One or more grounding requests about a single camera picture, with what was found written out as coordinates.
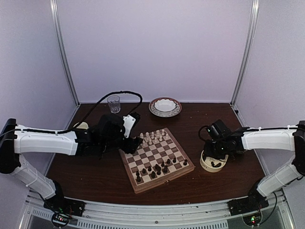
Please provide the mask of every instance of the clear glass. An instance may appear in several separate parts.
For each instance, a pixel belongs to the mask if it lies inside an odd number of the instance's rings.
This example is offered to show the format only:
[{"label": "clear glass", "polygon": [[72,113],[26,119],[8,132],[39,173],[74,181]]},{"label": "clear glass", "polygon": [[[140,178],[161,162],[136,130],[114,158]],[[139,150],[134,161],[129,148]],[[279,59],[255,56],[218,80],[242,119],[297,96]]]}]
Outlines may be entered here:
[{"label": "clear glass", "polygon": [[111,113],[116,114],[116,113],[120,112],[121,103],[120,103],[119,96],[112,95],[112,96],[108,97],[107,102],[108,102]]}]

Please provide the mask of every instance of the dark wooden table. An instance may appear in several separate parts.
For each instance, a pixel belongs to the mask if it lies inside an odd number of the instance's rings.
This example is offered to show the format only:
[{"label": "dark wooden table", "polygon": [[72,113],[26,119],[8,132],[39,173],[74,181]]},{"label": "dark wooden table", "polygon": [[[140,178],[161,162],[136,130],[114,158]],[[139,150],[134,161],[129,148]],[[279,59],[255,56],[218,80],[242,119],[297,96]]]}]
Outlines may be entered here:
[{"label": "dark wooden table", "polygon": [[[91,108],[83,104],[74,117],[73,124]],[[122,104],[119,115],[124,115],[134,104]],[[240,127],[229,104],[182,104],[182,112],[176,117],[159,118],[149,112],[143,103],[137,112],[141,120],[132,131],[151,132],[167,127],[195,164],[193,172],[143,193],[135,194],[125,171],[119,152],[98,157],[76,157],[57,154],[48,177],[57,180],[65,196],[115,204],[165,205],[217,201],[246,196],[255,181],[264,173],[253,151],[228,162],[218,173],[205,171],[199,163],[203,142],[197,132],[203,125],[222,119],[231,130]],[[99,105],[88,117],[89,126],[98,123],[102,114],[109,113],[107,104]],[[209,138],[202,131],[204,138]]]}]

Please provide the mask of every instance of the scalloped white bowl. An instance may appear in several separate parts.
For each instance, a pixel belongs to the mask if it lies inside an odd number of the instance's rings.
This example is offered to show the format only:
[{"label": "scalloped white bowl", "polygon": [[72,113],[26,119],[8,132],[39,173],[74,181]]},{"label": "scalloped white bowl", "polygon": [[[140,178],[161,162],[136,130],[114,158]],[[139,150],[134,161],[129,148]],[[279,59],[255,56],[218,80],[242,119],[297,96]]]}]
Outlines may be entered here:
[{"label": "scalloped white bowl", "polygon": [[158,111],[169,112],[176,108],[176,104],[172,100],[161,99],[161,100],[158,100],[157,102],[155,102],[154,107]]}]

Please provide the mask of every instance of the plate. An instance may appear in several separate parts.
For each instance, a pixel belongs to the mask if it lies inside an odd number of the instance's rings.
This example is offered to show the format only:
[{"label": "plate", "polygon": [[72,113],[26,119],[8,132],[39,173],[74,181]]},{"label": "plate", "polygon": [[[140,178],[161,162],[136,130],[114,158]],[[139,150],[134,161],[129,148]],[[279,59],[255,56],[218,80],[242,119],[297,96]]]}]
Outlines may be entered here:
[{"label": "plate", "polygon": [[158,117],[174,117],[182,110],[181,104],[172,98],[157,98],[149,104],[149,110]]}]

